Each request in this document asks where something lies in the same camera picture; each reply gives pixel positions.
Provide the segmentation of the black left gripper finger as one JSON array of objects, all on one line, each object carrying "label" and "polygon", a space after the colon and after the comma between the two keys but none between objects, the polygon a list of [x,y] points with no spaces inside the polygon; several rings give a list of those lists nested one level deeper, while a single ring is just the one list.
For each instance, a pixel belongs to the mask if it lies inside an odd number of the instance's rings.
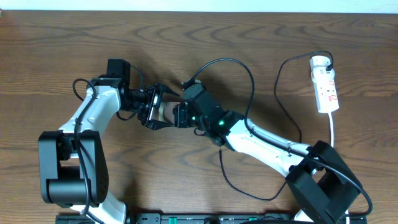
[{"label": "black left gripper finger", "polygon": [[151,121],[148,125],[148,128],[151,130],[159,130],[162,128],[169,128],[169,127],[174,127],[174,124],[155,120]]},{"label": "black left gripper finger", "polygon": [[164,93],[170,94],[173,96],[180,96],[178,93],[175,91],[171,90],[167,85],[161,84],[161,83],[155,83],[155,87],[159,91],[159,95],[162,96]]}]

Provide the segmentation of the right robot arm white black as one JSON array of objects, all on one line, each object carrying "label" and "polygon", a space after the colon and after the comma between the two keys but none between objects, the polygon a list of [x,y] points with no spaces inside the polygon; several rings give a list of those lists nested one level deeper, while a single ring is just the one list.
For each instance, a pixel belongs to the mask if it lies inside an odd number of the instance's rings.
[{"label": "right robot arm white black", "polygon": [[209,101],[180,102],[172,114],[176,127],[197,128],[214,144],[254,157],[281,174],[301,207],[287,223],[351,223],[362,218],[348,209],[363,187],[327,142],[309,146],[289,141]]}]

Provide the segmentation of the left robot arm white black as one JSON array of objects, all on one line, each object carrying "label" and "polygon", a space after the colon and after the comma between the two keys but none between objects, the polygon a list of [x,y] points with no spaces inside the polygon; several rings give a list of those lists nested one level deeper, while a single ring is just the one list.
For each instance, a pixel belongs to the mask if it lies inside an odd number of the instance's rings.
[{"label": "left robot arm white black", "polygon": [[75,114],[58,130],[38,139],[41,195],[46,203],[70,208],[76,223],[134,223],[127,205],[109,191],[109,173],[101,138],[119,111],[132,111],[152,130],[188,127],[183,109],[164,118],[163,94],[173,91],[160,83],[129,89],[127,78],[101,76],[88,81],[86,96]]}]

